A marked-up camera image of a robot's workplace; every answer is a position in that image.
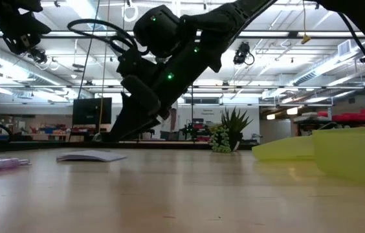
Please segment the white notepad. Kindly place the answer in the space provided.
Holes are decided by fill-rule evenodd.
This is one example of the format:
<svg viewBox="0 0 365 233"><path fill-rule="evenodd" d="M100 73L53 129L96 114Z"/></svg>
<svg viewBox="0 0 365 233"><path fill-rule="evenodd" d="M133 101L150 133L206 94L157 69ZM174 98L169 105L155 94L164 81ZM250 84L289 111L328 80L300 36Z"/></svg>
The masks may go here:
<svg viewBox="0 0 365 233"><path fill-rule="evenodd" d="M65 152L56 157L58 162L61 161L94 161L94 162L114 162L126 159L125 155L113 151L71 151Z"/></svg>

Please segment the yellow transparent pencil case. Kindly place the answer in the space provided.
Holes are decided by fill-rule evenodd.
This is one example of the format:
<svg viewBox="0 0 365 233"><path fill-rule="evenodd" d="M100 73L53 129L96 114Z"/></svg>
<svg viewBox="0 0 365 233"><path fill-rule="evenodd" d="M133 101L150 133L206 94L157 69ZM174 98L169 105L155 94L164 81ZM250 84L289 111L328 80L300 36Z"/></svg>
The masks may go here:
<svg viewBox="0 0 365 233"><path fill-rule="evenodd" d="M313 160L329 176L365 183L365 127L316 130L252 148L259 161Z"/></svg>

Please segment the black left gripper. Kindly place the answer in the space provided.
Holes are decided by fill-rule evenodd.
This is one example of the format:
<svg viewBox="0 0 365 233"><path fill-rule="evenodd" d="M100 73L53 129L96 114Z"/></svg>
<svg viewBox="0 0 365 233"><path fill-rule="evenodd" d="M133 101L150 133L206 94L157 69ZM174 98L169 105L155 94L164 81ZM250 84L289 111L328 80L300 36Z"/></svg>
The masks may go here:
<svg viewBox="0 0 365 233"><path fill-rule="evenodd" d="M38 45L41 36L51 32L51 28L37 20L32 12L0 16L0 30L10 51L17 55Z"/></svg>

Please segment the black aluminium table frame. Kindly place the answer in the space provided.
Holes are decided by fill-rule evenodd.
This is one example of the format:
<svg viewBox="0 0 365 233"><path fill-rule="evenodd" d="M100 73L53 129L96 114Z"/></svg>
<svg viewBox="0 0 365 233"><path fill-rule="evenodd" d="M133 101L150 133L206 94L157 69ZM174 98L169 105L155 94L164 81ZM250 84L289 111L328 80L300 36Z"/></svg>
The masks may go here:
<svg viewBox="0 0 365 233"><path fill-rule="evenodd" d="M204 142L11 142L0 144L0 152L44 150L60 148L91 148L91 149L147 149L147 150L210 150L211 146Z"/></svg>

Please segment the potted succulent plant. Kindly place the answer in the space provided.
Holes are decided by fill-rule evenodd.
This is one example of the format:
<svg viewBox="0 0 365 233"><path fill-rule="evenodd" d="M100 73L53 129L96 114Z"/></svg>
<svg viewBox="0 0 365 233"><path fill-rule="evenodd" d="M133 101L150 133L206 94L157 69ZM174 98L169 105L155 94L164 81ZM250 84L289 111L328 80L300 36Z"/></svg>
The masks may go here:
<svg viewBox="0 0 365 233"><path fill-rule="evenodd" d="M225 108L221 113L221 123L212 126L208 144L217 153L231 153L239 148L243 139L242 131L253 121L247 110Z"/></svg>

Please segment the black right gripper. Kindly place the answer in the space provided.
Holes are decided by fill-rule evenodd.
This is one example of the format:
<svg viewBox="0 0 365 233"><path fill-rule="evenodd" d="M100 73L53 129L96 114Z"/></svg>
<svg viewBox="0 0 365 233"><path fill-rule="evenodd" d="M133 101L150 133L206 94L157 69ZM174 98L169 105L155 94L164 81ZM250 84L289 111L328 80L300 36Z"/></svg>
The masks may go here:
<svg viewBox="0 0 365 233"><path fill-rule="evenodd" d="M133 75L122 79L121 85L129 93L121 94L122 110L111 128L111 142L138 138L143 133L152 137L154 127L161 125L154 117L166 117L174 101L192 83L190 54L178 54L166 63L153 64L154 73L148 79Z"/></svg>

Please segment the black monitor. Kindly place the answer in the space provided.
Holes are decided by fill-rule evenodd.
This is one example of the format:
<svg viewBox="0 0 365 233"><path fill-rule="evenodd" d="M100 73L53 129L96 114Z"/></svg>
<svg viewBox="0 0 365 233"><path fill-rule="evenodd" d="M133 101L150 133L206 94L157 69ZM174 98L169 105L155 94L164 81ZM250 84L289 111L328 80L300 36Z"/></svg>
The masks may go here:
<svg viewBox="0 0 365 233"><path fill-rule="evenodd" d="M110 124L111 112L112 98L88 98L74 100L72 124Z"/></svg>

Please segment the shelf rack with bins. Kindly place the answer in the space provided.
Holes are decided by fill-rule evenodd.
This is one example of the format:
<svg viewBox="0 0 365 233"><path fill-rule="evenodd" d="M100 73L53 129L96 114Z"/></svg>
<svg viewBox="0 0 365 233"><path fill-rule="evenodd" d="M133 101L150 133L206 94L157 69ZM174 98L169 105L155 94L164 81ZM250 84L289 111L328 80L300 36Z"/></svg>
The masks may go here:
<svg viewBox="0 0 365 233"><path fill-rule="evenodd" d="M293 123L296 125L297 136L308 136L317 129L358 128L365 127L365 109L358 113L341 113L329 116L327 111L303 113L297 116Z"/></svg>

